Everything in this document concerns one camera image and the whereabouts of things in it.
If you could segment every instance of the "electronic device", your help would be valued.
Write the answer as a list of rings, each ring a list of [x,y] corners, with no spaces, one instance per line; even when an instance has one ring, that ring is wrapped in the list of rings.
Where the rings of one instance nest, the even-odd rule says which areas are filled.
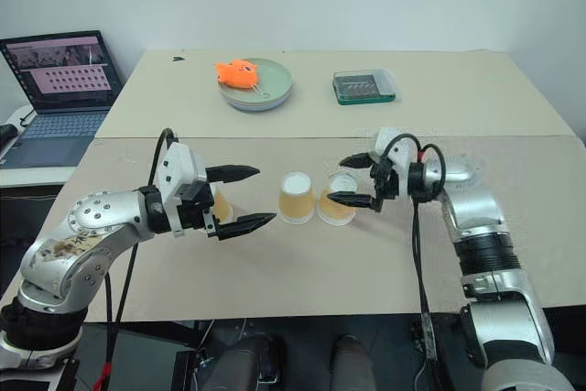
[[[76,166],[122,90],[100,31],[5,38],[0,52],[37,113],[0,167]]]
[[[10,139],[18,136],[18,129],[12,124],[0,125],[0,150],[10,142]]]

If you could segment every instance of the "translucent cup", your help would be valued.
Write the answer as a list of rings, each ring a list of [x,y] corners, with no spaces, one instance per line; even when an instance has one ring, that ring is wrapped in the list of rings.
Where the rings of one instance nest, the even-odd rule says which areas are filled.
[[[311,219],[314,200],[307,174],[295,171],[285,175],[281,181],[277,212],[287,223],[303,224]]]
[[[233,219],[233,208],[230,202],[223,197],[220,188],[216,183],[210,184],[213,196],[213,215],[216,216],[219,223],[229,223]]]
[[[327,224],[344,226],[356,215],[356,208],[344,206],[328,199],[328,194],[337,191],[358,190],[356,177],[348,171],[338,171],[330,176],[330,181],[321,192],[318,201],[318,215]]]

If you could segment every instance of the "plate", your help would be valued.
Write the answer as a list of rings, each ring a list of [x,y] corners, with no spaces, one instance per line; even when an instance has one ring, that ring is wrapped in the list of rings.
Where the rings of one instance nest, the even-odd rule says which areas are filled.
[[[245,59],[258,68],[258,86],[254,89],[237,89],[219,83],[222,95],[233,107],[245,111],[272,109],[282,104],[290,95],[293,79],[285,66],[268,59]]]

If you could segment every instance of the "beige table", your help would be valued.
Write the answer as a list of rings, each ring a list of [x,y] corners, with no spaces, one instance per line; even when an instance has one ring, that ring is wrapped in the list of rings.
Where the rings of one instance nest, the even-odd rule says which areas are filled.
[[[181,56],[184,61],[172,61]],[[270,112],[236,112],[220,94],[214,63],[241,57],[278,61],[293,75],[289,99]],[[393,103],[338,105],[335,71],[386,68]],[[148,50],[97,137],[368,136],[376,127],[422,136],[557,136],[571,130],[500,53],[259,52]]]
[[[171,61],[181,56],[184,61]],[[294,91],[277,109],[235,111],[221,97],[213,63],[267,57],[286,65]],[[394,103],[340,106],[334,71],[388,68]],[[236,213],[274,211],[281,177],[307,172],[319,191],[338,160],[365,151],[366,136],[397,126],[433,138],[446,154],[484,163],[503,205],[516,251],[546,306],[586,302],[583,275],[586,152],[504,54],[426,52],[253,52],[149,50],[108,114],[44,226],[56,226],[81,196],[145,184],[155,139],[170,126],[210,165],[244,163],[263,174],[224,187]],[[363,182],[363,190],[370,182]],[[422,208],[424,265],[433,310],[464,302],[460,269],[437,204]],[[315,217],[302,226],[275,219],[226,242],[191,231],[141,244],[126,320],[418,311],[411,208],[389,202],[334,228]],[[112,269],[122,288],[128,253]],[[20,276],[3,304],[16,293]],[[104,320],[102,293],[89,320]]]
[[[462,152],[483,164],[501,202],[515,251],[546,307],[586,303],[586,151],[573,136],[425,138],[447,155]],[[262,174],[225,185],[236,214],[274,211],[278,184],[292,169],[307,172],[320,191],[346,155],[368,139],[183,139],[208,165],[244,163]],[[61,191],[44,226],[55,227],[83,194],[143,185],[155,142],[97,139]],[[368,190],[370,183],[361,182]],[[293,226],[275,219],[244,237],[218,242],[189,231],[140,245],[125,320],[191,320],[289,315],[418,311],[408,240],[409,203],[389,201],[382,214],[360,212],[345,227],[317,216]],[[465,299],[460,269],[437,203],[421,209],[423,264],[434,311],[457,311]],[[114,263],[117,301],[128,254]],[[16,277],[3,298],[15,294]],[[103,289],[88,320],[105,320]]]

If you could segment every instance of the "robotic arm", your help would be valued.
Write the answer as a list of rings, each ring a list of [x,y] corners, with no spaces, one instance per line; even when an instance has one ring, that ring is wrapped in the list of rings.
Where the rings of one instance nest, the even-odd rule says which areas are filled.
[[[395,129],[382,129],[374,151],[341,162],[345,167],[371,169],[374,197],[337,192],[330,199],[376,212],[386,199],[439,200],[460,259],[464,295],[473,299],[461,309],[461,322],[468,357],[487,370],[483,390],[572,390],[551,366],[554,343],[548,322],[514,253],[505,218],[480,182],[478,168],[464,157],[424,162],[419,144],[418,162],[411,162],[415,148],[399,135]],[[425,331],[423,321],[424,333],[432,338],[432,329]],[[426,347],[428,356],[435,352],[433,341],[426,341]]]
[[[75,350],[81,325],[114,260],[155,234],[203,228],[223,240],[249,234],[275,214],[258,213],[219,224],[210,183],[253,176],[247,166],[205,168],[176,138],[158,168],[158,187],[101,191],[79,199],[54,231],[39,237],[21,263],[18,295],[0,312],[0,371],[43,369]]]

